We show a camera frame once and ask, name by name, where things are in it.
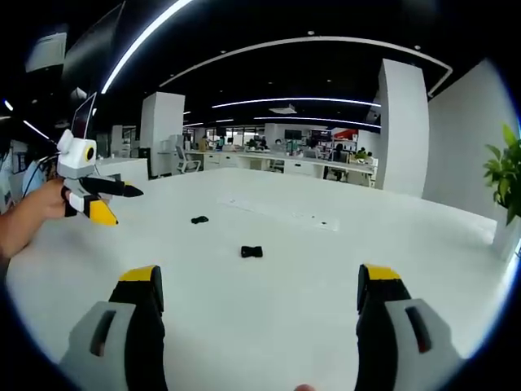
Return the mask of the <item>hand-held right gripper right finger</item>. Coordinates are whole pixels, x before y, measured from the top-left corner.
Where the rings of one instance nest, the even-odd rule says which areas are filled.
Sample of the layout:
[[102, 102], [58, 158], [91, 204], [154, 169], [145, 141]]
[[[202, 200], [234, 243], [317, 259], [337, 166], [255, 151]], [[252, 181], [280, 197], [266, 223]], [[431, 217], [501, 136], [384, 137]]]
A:
[[449, 325], [391, 268], [362, 264], [358, 390], [442, 390], [463, 364]]

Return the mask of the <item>person's left hand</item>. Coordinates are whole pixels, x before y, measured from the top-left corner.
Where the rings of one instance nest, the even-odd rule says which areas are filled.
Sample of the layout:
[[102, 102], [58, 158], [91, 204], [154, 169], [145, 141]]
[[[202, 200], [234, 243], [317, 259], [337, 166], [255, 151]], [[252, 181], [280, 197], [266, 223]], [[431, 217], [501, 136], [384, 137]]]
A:
[[64, 189], [63, 179], [55, 178], [25, 196], [20, 207], [32, 222], [60, 219], [65, 217], [69, 193]]

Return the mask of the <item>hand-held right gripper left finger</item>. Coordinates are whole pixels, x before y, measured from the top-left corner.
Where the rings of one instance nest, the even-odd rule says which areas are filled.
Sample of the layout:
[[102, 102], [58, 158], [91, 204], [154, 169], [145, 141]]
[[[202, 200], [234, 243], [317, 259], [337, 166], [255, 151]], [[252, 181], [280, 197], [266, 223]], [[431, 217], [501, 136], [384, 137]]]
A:
[[71, 330], [59, 369], [81, 390], [164, 390], [159, 266], [124, 273]]

